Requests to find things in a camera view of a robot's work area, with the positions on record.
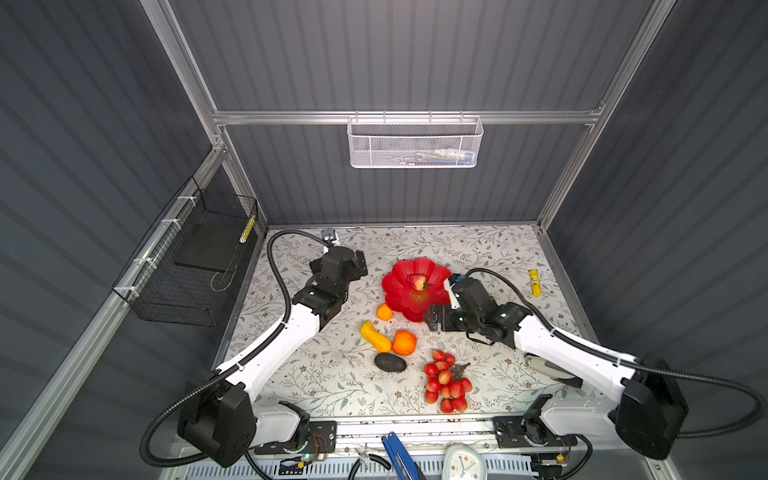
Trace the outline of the fake strawberry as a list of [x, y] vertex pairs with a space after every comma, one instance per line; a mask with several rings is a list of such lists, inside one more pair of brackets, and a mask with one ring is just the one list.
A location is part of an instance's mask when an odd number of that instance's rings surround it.
[[410, 281], [413, 289], [416, 291], [425, 291], [428, 288], [428, 281], [425, 275], [412, 275]]

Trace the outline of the small fake orange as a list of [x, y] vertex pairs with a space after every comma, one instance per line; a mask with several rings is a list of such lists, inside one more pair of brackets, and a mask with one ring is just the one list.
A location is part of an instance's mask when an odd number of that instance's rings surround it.
[[376, 315], [379, 320], [388, 322], [393, 319], [394, 312], [387, 304], [381, 304], [377, 308]]

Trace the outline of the large fake orange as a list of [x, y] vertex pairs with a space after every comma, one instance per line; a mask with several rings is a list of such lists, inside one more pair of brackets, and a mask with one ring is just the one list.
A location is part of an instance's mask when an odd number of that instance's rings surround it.
[[399, 356], [412, 355], [418, 345], [418, 338], [409, 331], [400, 330], [395, 333], [392, 351]]

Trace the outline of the red fake grape bunch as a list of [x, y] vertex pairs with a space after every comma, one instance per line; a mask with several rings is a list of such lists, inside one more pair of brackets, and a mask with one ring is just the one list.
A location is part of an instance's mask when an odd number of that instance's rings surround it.
[[468, 396], [474, 392], [472, 380], [466, 374], [470, 366], [469, 362], [460, 363], [453, 354], [434, 349], [431, 361], [423, 368], [425, 403], [436, 406], [442, 414], [465, 413], [469, 408]]

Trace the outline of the yellow fake squash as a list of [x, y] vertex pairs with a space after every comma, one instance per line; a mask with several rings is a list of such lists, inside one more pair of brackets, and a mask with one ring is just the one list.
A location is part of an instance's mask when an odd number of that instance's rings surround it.
[[360, 328], [361, 337], [373, 346], [379, 353], [390, 353], [392, 342], [379, 333], [371, 322], [365, 322]]

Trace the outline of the dark fake avocado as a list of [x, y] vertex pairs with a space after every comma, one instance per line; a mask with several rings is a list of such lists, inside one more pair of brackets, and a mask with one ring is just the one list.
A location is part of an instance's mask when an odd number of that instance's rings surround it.
[[387, 373], [402, 373], [407, 369], [407, 363], [397, 355], [391, 353], [379, 353], [374, 358], [374, 364], [380, 370]]

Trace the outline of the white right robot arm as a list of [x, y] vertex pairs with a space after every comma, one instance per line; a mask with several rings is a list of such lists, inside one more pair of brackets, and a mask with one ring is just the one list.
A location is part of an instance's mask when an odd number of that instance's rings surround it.
[[572, 387], [587, 383], [602, 393], [595, 401], [539, 395], [514, 428], [531, 445], [581, 434], [620, 440], [651, 459], [668, 457], [688, 414], [673, 378], [634, 368], [635, 357], [548, 325], [531, 305], [497, 303], [477, 279], [454, 275], [444, 288], [448, 304], [433, 305], [423, 316], [430, 330], [461, 332], [488, 346], [506, 345], [552, 379]]

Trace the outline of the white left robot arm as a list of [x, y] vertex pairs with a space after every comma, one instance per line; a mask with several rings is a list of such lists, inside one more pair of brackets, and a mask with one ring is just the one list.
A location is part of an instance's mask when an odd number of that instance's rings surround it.
[[234, 372], [182, 407], [178, 434], [205, 458], [227, 468], [255, 447], [306, 444], [310, 416], [287, 402], [257, 406], [272, 375], [317, 335], [346, 303], [351, 282], [368, 274], [364, 253], [334, 246], [310, 263], [312, 282], [289, 298], [290, 313], [241, 353], [222, 363]]

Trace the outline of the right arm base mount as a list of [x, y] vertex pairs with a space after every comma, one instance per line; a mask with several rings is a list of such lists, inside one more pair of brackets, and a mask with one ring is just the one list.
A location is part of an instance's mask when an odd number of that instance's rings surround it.
[[541, 415], [552, 394], [539, 395], [522, 414], [495, 416], [492, 426], [501, 448], [551, 447], [570, 448], [578, 443], [573, 434], [556, 434], [545, 425]]

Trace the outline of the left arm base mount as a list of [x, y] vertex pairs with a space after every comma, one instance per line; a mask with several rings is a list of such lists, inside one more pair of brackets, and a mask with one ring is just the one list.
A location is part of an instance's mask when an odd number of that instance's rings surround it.
[[257, 408], [255, 420], [250, 449], [257, 455], [325, 455], [335, 451], [338, 423], [313, 419], [289, 402]]

